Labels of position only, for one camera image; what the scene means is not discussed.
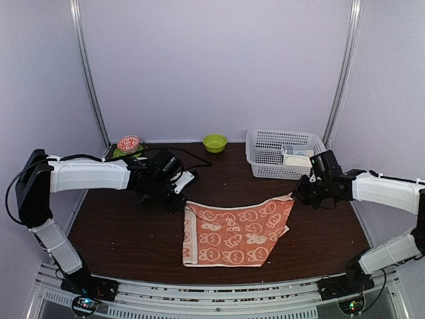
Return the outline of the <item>white towel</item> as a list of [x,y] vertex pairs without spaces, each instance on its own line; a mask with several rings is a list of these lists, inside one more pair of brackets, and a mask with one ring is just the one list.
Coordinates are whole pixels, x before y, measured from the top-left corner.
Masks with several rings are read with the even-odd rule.
[[311,167],[309,157],[293,154],[283,155],[283,164],[286,166]]

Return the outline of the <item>white plastic basket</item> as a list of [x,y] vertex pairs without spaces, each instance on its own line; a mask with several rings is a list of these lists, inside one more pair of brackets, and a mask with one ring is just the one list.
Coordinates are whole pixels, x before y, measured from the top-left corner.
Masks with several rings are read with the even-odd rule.
[[297,180],[311,173],[311,167],[284,165],[282,145],[305,146],[314,155],[325,151],[321,138],[312,133],[250,128],[246,132],[245,154],[254,177]]

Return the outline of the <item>orange patterned towel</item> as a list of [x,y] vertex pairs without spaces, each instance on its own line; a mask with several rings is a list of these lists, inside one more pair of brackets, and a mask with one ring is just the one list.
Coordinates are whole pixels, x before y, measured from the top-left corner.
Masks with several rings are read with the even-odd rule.
[[213,207],[189,201],[184,213],[183,265],[260,267],[289,231],[290,194],[245,207]]

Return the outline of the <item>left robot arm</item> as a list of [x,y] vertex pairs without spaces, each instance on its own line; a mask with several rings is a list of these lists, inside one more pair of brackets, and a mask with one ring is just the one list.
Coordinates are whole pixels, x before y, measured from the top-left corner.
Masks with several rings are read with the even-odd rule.
[[18,209],[18,215],[10,219],[36,237],[73,289],[89,295],[99,291],[98,284],[54,219],[51,194],[80,189],[130,190],[173,214],[185,206],[183,189],[194,180],[195,174],[185,170],[169,150],[159,150],[152,158],[126,155],[107,159],[88,154],[61,158],[36,149],[8,186],[15,189]]

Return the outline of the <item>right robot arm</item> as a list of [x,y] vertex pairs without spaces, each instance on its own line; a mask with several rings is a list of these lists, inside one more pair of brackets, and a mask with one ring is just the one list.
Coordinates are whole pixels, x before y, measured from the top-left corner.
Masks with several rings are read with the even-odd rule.
[[343,172],[331,150],[309,160],[314,178],[301,176],[292,193],[292,197],[303,205],[319,209],[326,199],[334,203],[368,201],[401,209],[417,217],[413,230],[351,259],[346,264],[344,275],[319,280],[317,286],[323,300],[371,289],[374,272],[424,256],[423,181],[389,177],[373,170]]

